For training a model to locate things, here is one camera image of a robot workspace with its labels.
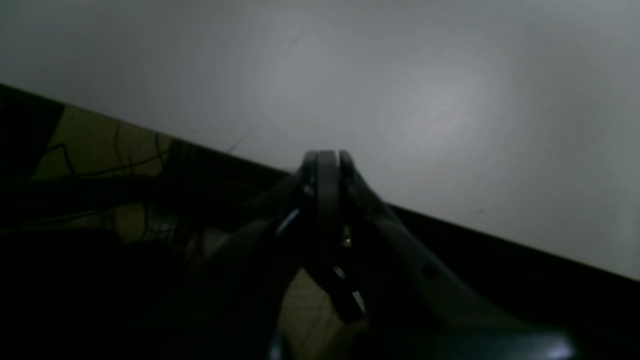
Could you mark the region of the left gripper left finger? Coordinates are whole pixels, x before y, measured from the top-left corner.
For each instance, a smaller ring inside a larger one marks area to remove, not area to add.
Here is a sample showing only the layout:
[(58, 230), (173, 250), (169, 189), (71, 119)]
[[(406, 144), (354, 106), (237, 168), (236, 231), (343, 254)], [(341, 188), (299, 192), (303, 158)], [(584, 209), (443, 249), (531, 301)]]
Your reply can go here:
[(309, 232), (302, 255), (304, 267), (315, 281), (323, 279), (327, 268), (325, 233), (318, 206), (318, 157), (318, 151), (310, 150), (301, 164), (302, 218)]

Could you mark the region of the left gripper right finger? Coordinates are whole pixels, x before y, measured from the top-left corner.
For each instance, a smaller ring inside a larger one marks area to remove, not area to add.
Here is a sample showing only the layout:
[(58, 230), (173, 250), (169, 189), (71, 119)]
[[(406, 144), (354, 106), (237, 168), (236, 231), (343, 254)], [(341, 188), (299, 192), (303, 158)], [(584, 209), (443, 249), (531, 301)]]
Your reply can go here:
[(354, 162), (345, 150), (329, 154), (329, 296), (341, 321), (358, 321), (365, 315), (351, 265), (352, 205), (347, 182), (354, 177)]

